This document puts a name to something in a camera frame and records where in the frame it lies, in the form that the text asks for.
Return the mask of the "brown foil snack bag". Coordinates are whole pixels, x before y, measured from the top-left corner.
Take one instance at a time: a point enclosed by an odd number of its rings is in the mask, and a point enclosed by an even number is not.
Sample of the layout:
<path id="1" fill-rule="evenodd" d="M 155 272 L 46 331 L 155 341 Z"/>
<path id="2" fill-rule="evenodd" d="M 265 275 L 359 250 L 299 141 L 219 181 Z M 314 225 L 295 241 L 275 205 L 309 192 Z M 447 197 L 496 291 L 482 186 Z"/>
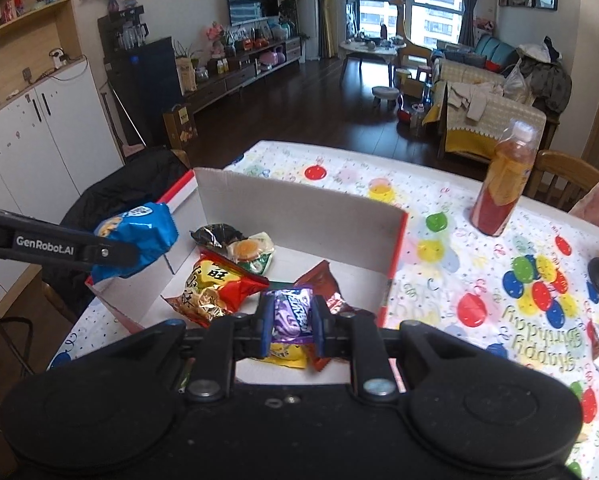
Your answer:
<path id="1" fill-rule="evenodd" d="M 352 314 L 354 318 L 363 318 L 365 324 L 373 322 L 373 325 L 377 325 L 377 317 L 372 312 L 357 309 L 347 304 L 341 294 L 341 289 L 339 289 L 339 283 L 331 272 L 330 263 L 327 260 L 322 260 L 321 263 L 318 263 L 313 269 L 302 275 L 294 283 L 294 287 L 309 288 L 313 292 L 313 296 L 322 296 L 332 316 Z M 331 334 L 325 335 L 324 350 L 330 349 L 330 336 Z M 318 358 L 313 348 L 313 341 L 310 344 L 305 344 L 305 346 L 307 347 L 310 362 L 318 373 L 322 372 L 334 359 L 349 361 L 353 356 L 353 343 L 350 340 L 337 345 L 337 353 L 333 358 L 331 356 Z"/>

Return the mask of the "white red cardboard box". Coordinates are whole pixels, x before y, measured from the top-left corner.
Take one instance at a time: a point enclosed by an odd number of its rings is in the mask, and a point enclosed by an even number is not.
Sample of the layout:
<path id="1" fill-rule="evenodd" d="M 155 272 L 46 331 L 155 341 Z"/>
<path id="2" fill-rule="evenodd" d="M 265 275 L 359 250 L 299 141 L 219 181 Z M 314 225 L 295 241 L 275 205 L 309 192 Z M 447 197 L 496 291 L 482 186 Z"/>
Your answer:
<path id="1" fill-rule="evenodd" d="M 327 260 L 344 299 L 380 315 L 408 216 L 369 198 L 278 180 L 198 169 L 164 197 L 179 237 L 170 251 L 131 278 L 109 278 L 91 289 L 132 333 L 172 318 L 166 300 L 182 292 L 200 250 L 192 231 L 227 223 L 245 235 L 267 233 L 275 253 L 267 278 L 292 283 Z M 238 322 L 218 321 L 200 344 L 191 367 L 190 392 L 211 399 L 229 390 L 232 379 L 262 385 L 319 385 L 350 382 L 366 396 L 390 396 L 397 386 L 380 334 L 354 314 L 343 318 L 354 330 L 353 362 L 331 361 L 325 370 L 283 370 L 251 360 L 238 349 Z"/>

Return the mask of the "brown paper bag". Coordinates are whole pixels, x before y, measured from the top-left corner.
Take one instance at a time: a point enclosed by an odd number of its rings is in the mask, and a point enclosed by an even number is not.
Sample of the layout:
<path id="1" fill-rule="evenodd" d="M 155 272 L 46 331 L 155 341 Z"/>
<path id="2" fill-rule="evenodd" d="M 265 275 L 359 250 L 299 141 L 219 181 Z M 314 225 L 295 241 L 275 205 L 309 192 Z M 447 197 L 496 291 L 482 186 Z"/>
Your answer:
<path id="1" fill-rule="evenodd" d="M 174 150 L 190 151 L 198 137 L 198 130 L 188 105 L 175 105 L 163 114 L 163 119 L 170 146 Z"/>

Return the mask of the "white cupboard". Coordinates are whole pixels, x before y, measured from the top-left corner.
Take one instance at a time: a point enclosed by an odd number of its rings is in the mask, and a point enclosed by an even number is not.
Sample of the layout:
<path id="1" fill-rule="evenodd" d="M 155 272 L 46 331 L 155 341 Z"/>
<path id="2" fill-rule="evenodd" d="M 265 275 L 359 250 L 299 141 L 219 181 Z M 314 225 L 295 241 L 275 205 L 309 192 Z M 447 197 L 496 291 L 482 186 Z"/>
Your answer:
<path id="1" fill-rule="evenodd" d="M 58 223 L 121 166 L 86 58 L 0 109 L 0 209 Z"/>

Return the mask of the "sofa with yellow cover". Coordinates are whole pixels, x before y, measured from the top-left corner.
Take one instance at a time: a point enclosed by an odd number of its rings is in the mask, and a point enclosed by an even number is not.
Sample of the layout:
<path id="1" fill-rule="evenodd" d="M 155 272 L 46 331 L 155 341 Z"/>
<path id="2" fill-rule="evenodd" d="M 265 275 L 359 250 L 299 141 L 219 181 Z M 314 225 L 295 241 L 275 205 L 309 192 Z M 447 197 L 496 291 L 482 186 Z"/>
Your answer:
<path id="1" fill-rule="evenodd" d="M 432 106 L 424 122 L 437 127 L 439 157 L 488 162 L 513 122 L 535 128 L 538 147 L 546 150 L 572 88 L 550 37 L 513 47 L 486 35 L 474 48 L 452 44 L 434 52 Z"/>

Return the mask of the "orange jelly cup snack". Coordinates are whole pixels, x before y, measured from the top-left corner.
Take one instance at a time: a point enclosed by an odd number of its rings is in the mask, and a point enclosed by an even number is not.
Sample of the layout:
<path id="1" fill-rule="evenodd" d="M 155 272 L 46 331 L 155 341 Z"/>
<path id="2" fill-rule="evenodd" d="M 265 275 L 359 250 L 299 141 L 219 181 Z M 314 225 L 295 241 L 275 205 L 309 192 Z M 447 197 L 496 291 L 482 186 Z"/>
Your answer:
<path id="1" fill-rule="evenodd" d="M 237 266 L 256 274 L 264 275 L 272 262 L 275 244 L 266 232 L 260 232 L 228 246 L 228 256 Z"/>

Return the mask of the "black foil snack packet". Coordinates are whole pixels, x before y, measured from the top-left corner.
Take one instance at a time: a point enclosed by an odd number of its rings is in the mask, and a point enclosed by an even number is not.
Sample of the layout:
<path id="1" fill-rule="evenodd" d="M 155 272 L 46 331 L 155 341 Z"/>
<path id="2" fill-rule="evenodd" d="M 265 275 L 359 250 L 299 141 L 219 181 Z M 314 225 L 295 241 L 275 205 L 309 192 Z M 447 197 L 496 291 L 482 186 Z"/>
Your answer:
<path id="1" fill-rule="evenodd" d="M 200 247 L 217 252 L 217 254 L 228 255 L 228 247 L 231 244 L 245 240 L 245 236 L 233 226 L 226 223 L 208 224 L 190 232 L 193 242 Z"/>

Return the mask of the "yellow triangular snack packet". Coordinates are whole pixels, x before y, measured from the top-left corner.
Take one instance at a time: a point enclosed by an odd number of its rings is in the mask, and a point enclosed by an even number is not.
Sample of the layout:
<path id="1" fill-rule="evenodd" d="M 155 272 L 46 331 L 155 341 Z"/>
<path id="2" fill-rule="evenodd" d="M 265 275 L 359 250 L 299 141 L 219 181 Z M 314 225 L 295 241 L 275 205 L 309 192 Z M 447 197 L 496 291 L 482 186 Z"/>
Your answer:
<path id="1" fill-rule="evenodd" d="M 275 342 L 270 345 L 268 356 L 262 359 L 262 362 L 292 370 L 305 370 L 308 366 L 308 356 L 305 348 L 299 344 Z"/>

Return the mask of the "round coffee table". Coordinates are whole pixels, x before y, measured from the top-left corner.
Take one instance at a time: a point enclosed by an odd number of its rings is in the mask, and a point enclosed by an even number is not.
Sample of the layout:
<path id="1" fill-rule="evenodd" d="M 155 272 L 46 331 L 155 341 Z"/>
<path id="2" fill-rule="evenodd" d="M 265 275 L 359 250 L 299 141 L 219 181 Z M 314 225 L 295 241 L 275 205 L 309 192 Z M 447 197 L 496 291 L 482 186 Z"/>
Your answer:
<path id="1" fill-rule="evenodd" d="M 339 82 L 343 82 L 350 61 L 357 61 L 358 68 L 365 62 L 382 63 L 387 67 L 388 85 L 394 86 L 395 70 L 400 61 L 403 46 L 389 46 L 370 48 L 369 44 L 360 41 L 345 40 L 339 44 L 339 57 L 342 58 Z"/>

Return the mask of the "black jacket on chair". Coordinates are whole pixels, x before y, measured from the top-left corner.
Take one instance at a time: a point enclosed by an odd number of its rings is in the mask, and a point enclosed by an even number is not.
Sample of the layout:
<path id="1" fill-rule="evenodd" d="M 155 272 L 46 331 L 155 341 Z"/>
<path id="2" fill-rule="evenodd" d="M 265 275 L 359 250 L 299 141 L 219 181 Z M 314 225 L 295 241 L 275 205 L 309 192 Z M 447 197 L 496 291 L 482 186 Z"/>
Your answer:
<path id="1" fill-rule="evenodd" d="M 117 214 L 157 202 L 188 170 L 184 151 L 145 148 L 121 168 L 87 188 L 68 210 L 61 226 L 92 232 Z M 74 323 L 94 299 L 86 286 L 88 274 L 60 266 L 42 268 L 42 292 L 53 307 Z"/>

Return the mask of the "wooden tv cabinet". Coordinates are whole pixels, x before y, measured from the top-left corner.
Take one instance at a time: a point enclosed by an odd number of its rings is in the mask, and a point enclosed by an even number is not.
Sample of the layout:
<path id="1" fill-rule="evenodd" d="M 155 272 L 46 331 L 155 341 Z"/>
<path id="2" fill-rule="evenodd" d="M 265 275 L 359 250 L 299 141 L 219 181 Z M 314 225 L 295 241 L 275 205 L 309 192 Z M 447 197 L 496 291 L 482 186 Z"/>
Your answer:
<path id="1" fill-rule="evenodd" d="M 205 68 L 208 80 L 198 82 L 196 90 L 185 95 L 185 101 L 193 114 L 205 107 L 241 92 L 243 88 L 254 84 L 271 74 L 277 73 L 301 61 L 303 43 L 300 37 L 272 41 L 268 46 L 239 52 L 233 58 L 227 58 L 225 67 L 219 72 L 219 61 L 209 60 Z"/>

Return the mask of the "wooden dining chair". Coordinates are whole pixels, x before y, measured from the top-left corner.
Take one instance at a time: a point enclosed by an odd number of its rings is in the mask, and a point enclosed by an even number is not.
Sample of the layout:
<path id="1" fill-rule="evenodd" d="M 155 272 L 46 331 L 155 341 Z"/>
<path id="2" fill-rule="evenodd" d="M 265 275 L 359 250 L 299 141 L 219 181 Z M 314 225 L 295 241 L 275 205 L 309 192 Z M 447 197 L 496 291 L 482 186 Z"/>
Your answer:
<path id="1" fill-rule="evenodd" d="M 539 151 L 524 194 L 551 207 L 570 211 L 599 183 L 599 170 L 558 151 Z"/>

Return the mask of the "blue cookie packet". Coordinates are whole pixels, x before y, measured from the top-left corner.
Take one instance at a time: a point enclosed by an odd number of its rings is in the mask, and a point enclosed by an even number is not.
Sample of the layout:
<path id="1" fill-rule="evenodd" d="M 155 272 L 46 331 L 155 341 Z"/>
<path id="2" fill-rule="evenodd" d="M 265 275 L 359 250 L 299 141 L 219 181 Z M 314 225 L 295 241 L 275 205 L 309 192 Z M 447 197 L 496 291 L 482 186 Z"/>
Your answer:
<path id="1" fill-rule="evenodd" d="M 167 254 L 178 240 L 178 230 L 166 204 L 146 203 L 103 220 L 94 234 L 113 242 L 132 245 L 136 256 L 132 264 L 113 264 L 110 258 L 91 271 L 92 281 L 130 278 Z"/>

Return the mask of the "purple candy packet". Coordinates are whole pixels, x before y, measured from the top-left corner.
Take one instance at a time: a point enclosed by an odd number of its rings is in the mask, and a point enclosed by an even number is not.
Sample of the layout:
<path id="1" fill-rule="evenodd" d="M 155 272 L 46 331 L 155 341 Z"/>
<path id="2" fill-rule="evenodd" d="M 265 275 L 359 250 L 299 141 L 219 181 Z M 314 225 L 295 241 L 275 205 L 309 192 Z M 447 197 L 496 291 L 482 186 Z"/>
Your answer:
<path id="1" fill-rule="evenodd" d="M 272 293 L 274 324 L 272 341 L 279 344 L 310 344 L 313 341 L 309 288 L 278 289 Z"/>

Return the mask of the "small round stool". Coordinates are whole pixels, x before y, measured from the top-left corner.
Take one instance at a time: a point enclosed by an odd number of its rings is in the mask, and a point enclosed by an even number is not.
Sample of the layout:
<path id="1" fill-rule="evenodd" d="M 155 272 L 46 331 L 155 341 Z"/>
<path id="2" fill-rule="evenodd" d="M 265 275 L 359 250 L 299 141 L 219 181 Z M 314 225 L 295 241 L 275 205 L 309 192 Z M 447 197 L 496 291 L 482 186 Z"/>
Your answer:
<path id="1" fill-rule="evenodd" d="M 400 92 L 394 87 L 375 86 L 371 89 L 373 96 L 372 108 L 378 110 L 383 102 L 388 110 L 394 110 L 400 98 Z"/>

